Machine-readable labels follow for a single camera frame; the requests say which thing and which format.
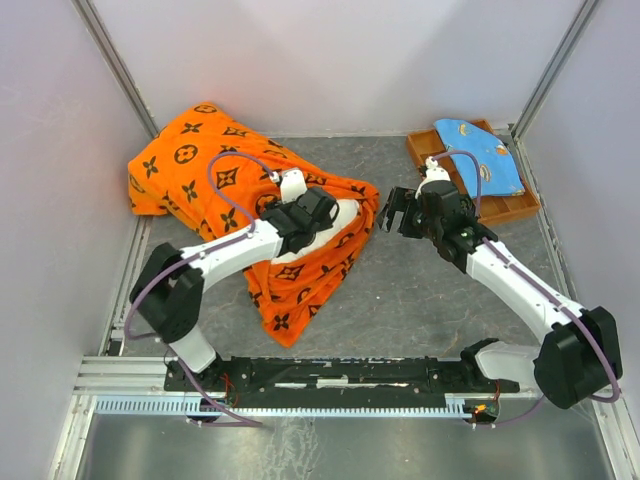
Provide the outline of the white pillow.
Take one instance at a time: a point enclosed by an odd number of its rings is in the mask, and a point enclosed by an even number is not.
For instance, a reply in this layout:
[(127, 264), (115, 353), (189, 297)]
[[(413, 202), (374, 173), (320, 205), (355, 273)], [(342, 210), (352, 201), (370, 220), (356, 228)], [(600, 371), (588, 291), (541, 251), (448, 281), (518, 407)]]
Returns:
[(333, 221), (333, 225), (315, 235), (314, 240), (310, 245), (303, 247), (297, 253), (286, 253), (271, 261), (272, 264), (287, 264), (292, 263), (303, 257), (314, 253), (327, 246), (330, 241), (335, 240), (342, 233), (346, 232), (347, 227), (356, 218), (359, 206), (356, 200), (353, 199), (339, 199), (337, 201), (337, 208), (339, 209), (336, 219)]

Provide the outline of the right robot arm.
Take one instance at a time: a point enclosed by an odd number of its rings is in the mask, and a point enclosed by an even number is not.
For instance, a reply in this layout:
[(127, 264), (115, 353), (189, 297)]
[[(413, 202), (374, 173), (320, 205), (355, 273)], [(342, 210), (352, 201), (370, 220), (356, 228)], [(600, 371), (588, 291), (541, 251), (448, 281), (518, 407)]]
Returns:
[(392, 188), (378, 225), (390, 230), (395, 220), (399, 234), (429, 240), (443, 260), (494, 293), (539, 342), (478, 343), (458, 368), (463, 386), (481, 391), (508, 380), (537, 389), (561, 409), (585, 399), (619, 400), (622, 362), (613, 315), (603, 307), (588, 309), (542, 281), (479, 221), (472, 200), (453, 182)]

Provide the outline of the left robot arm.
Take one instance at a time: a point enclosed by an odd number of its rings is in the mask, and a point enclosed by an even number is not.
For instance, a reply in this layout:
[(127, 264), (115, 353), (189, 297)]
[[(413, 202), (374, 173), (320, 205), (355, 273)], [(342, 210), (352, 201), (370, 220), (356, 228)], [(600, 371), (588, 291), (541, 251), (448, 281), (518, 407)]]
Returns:
[(277, 202), (249, 226), (178, 250), (151, 254), (130, 294), (131, 311), (185, 364), (187, 379), (209, 390), (221, 378), (218, 354), (198, 325), (203, 294), (226, 277), (263, 261), (310, 253), (344, 227), (348, 209), (320, 187)]

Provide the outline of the orange patterned pillowcase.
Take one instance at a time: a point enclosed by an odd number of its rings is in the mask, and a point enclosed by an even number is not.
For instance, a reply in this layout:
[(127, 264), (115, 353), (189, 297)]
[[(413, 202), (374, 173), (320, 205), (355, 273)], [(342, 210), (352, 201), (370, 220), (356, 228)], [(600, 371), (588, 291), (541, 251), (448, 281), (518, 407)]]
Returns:
[(136, 215), (172, 214), (204, 240), (248, 225), (280, 199), (271, 171), (298, 168), (309, 187), (359, 206), (346, 232), (292, 263), (260, 262), (245, 271), (264, 330), (292, 346), (338, 289), (373, 230), (377, 188), (323, 171), (276, 141), (204, 102), (187, 109), (128, 164), (129, 199)]

